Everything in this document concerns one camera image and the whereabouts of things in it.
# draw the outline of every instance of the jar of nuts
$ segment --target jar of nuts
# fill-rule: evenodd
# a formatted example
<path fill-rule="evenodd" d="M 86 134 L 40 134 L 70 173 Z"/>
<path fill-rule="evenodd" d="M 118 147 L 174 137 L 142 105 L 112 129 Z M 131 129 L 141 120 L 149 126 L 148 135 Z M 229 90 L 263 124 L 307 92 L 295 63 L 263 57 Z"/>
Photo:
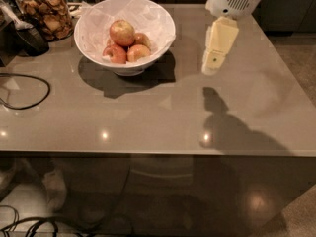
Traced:
<path fill-rule="evenodd" d="M 63 40 L 73 34 L 66 0 L 16 0 L 24 14 L 47 41 Z"/>

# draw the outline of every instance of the countertop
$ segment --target countertop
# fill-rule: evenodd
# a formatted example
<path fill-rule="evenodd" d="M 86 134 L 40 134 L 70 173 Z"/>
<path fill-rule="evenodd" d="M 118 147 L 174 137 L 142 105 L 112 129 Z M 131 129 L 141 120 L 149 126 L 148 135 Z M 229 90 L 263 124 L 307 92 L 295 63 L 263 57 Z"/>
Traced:
<path fill-rule="evenodd" d="M 0 107 L 0 152 L 316 156 L 316 110 L 253 17 L 238 22 L 226 62 L 208 77 L 201 61 L 214 18 L 203 5 L 164 7 L 176 40 L 138 76 L 92 63 L 73 37 L 0 68 L 52 88 L 32 109 Z M 38 82 L 1 80 L 0 96 L 18 104 L 45 91 Z"/>

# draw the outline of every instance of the white robotic hand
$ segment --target white robotic hand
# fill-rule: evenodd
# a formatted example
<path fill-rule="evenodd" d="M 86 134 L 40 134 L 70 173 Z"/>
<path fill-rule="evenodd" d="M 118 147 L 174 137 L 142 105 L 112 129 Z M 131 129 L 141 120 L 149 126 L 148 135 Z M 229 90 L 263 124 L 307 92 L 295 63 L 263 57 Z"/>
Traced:
<path fill-rule="evenodd" d="M 238 36 L 238 19 L 253 13 L 261 0 L 207 0 L 205 8 L 218 19 L 206 32 L 202 73 L 213 75 L 224 63 Z"/>

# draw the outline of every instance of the bowl of apples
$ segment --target bowl of apples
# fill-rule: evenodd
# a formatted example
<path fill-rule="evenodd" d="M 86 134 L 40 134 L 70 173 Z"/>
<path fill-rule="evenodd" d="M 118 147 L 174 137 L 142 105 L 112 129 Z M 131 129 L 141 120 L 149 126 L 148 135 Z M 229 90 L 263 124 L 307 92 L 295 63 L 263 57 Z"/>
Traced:
<path fill-rule="evenodd" d="M 85 5 L 74 39 L 89 60 L 120 76 L 155 63 L 176 37 L 173 18 L 150 0 L 105 0 Z"/>

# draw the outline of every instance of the white paper liner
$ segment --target white paper liner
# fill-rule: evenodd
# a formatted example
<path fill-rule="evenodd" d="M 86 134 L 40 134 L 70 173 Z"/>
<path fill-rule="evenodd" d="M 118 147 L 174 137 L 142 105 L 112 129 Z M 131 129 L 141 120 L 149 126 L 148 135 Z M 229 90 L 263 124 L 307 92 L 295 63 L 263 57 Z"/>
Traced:
<path fill-rule="evenodd" d="M 93 60 L 111 67 L 133 67 L 155 60 L 166 51 L 166 47 L 176 37 L 174 33 L 168 32 L 166 27 L 166 24 L 170 24 L 170 20 L 167 19 L 170 17 L 169 14 L 161 13 L 161 10 L 164 9 L 153 2 L 148 4 L 148 0 L 130 0 L 126 6 L 112 16 L 103 11 L 103 6 L 100 3 L 95 6 L 83 3 L 78 37 L 80 45 L 85 54 Z M 148 35 L 151 41 L 151 55 L 149 57 L 122 65 L 113 64 L 108 58 L 102 56 L 110 38 L 110 26 L 117 19 L 129 21 L 136 32 L 143 32 Z"/>

